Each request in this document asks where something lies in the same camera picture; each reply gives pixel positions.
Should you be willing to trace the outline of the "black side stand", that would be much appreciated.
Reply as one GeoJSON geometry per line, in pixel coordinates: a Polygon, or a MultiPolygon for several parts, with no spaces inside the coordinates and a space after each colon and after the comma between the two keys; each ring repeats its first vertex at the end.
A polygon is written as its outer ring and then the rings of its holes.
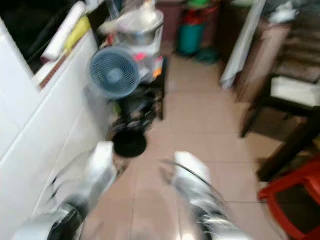
{"type": "Polygon", "coordinates": [[[160,74],[157,77],[154,77],[154,80],[151,82],[142,82],[139,87],[142,89],[150,89],[155,94],[155,109],[157,113],[157,118],[160,121],[164,121],[165,119],[165,98],[167,96],[166,91],[166,79],[167,73],[169,73],[169,55],[161,55],[160,56],[161,69],[160,74]]]}

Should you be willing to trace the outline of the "blue-grey standing fan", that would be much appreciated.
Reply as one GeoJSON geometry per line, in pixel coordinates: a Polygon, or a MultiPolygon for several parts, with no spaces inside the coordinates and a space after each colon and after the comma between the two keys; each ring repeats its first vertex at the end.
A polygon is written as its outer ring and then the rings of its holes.
{"type": "Polygon", "coordinates": [[[135,158],[146,151],[144,130],[134,126],[130,94],[140,84],[138,64],[121,46],[106,46],[89,60],[89,76],[93,86],[108,101],[114,102],[117,119],[112,124],[114,153],[123,158],[135,158]]]}

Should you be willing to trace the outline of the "white box under pot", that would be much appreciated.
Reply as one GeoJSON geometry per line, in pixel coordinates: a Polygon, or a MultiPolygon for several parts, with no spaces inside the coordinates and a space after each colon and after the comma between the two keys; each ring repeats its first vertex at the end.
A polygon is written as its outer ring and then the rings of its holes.
{"type": "Polygon", "coordinates": [[[142,83],[153,82],[163,72],[163,57],[159,55],[160,43],[149,45],[127,45],[128,50],[138,64],[142,83]]]}

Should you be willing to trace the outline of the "red plastic stool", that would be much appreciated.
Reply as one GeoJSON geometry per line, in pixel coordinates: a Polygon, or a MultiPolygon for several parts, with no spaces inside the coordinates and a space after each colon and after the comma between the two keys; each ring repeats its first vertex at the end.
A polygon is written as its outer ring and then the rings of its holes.
{"type": "Polygon", "coordinates": [[[264,201],[275,222],[287,235],[295,240],[320,240],[320,224],[312,231],[303,233],[295,226],[279,206],[277,195],[279,192],[293,186],[302,186],[313,201],[320,206],[320,154],[307,160],[301,167],[278,178],[259,190],[258,199],[264,201]]]}

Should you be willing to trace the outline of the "dark wooden table leg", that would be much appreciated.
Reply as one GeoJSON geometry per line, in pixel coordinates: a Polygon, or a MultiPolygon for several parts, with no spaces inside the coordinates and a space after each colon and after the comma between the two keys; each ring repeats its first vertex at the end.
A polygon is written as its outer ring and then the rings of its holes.
{"type": "Polygon", "coordinates": [[[320,114],[315,114],[301,123],[286,138],[285,143],[263,162],[256,172],[260,182],[270,182],[294,157],[320,135],[320,114]]]}

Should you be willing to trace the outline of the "green gas cylinder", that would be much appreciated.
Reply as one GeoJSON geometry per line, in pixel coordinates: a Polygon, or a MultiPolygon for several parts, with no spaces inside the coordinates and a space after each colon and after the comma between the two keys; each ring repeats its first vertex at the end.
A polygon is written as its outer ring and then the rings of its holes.
{"type": "Polygon", "coordinates": [[[176,46],[178,54],[192,57],[199,52],[206,20],[205,9],[188,1],[183,9],[182,22],[178,30],[176,46]]]}

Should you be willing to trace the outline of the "yellow cloth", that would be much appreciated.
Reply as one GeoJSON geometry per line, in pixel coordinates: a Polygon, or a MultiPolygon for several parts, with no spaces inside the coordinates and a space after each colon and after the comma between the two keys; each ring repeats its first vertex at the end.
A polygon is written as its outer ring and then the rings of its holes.
{"type": "Polygon", "coordinates": [[[78,19],[77,23],[74,25],[73,30],[67,36],[62,48],[62,54],[68,55],[73,47],[83,38],[83,36],[90,30],[90,21],[87,16],[82,16],[78,19]]]}

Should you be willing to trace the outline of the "steel pot with lid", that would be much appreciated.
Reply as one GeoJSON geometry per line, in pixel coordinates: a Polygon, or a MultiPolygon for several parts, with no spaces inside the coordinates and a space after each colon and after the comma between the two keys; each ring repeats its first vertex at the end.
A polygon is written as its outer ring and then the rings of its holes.
{"type": "Polygon", "coordinates": [[[116,21],[119,41],[131,46],[156,44],[162,38],[164,14],[155,8],[145,8],[122,14],[116,21]]]}

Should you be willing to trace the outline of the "white hanging cloth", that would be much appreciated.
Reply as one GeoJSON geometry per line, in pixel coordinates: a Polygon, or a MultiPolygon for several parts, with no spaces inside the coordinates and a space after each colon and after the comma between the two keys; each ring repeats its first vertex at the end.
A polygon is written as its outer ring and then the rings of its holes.
{"type": "Polygon", "coordinates": [[[251,0],[250,9],[244,19],[224,71],[221,74],[219,82],[223,89],[230,89],[237,74],[243,70],[265,3],[266,0],[251,0]]]}

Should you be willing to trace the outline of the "white paper roll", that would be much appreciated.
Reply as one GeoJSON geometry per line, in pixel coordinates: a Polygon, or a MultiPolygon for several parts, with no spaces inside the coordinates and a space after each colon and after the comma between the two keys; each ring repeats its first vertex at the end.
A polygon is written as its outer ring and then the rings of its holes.
{"type": "Polygon", "coordinates": [[[55,34],[51,38],[50,43],[46,46],[39,58],[43,64],[57,60],[62,54],[67,37],[71,34],[78,20],[84,15],[85,10],[86,4],[84,0],[78,0],[70,8],[61,25],[57,28],[55,34]]]}

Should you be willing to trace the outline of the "white seat cushion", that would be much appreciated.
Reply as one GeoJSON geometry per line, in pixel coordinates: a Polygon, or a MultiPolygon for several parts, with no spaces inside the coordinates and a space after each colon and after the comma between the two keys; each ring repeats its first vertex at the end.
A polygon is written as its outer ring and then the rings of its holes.
{"type": "Polygon", "coordinates": [[[304,106],[320,106],[320,83],[310,83],[289,77],[270,80],[270,96],[304,106]]]}

